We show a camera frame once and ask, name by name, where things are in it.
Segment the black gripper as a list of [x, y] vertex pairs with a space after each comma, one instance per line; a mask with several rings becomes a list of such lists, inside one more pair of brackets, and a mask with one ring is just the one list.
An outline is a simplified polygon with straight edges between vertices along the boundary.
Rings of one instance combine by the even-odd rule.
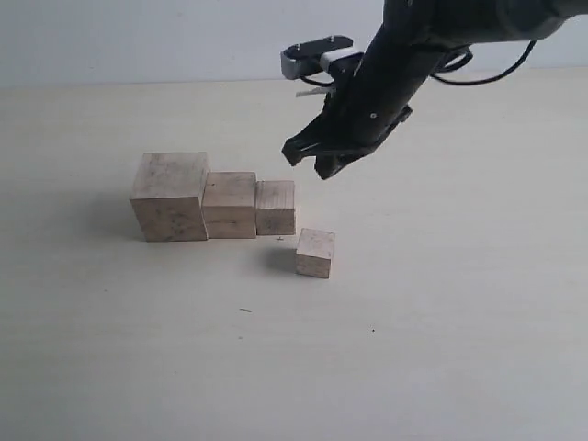
[[282, 154], [291, 166], [314, 157], [327, 180], [375, 152], [412, 113], [411, 77], [346, 77], [334, 83], [320, 116], [286, 140]]

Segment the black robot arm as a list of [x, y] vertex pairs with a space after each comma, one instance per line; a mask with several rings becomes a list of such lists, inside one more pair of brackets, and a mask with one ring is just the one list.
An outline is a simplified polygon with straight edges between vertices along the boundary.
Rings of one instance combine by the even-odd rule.
[[409, 101], [423, 83], [467, 64], [471, 46], [524, 41], [532, 49], [586, 12], [584, 1], [387, 1], [365, 51], [341, 35], [289, 46], [280, 54], [285, 78], [332, 80], [317, 84], [326, 93], [321, 113], [282, 153], [291, 165], [314, 158], [328, 179], [375, 152], [411, 115]]

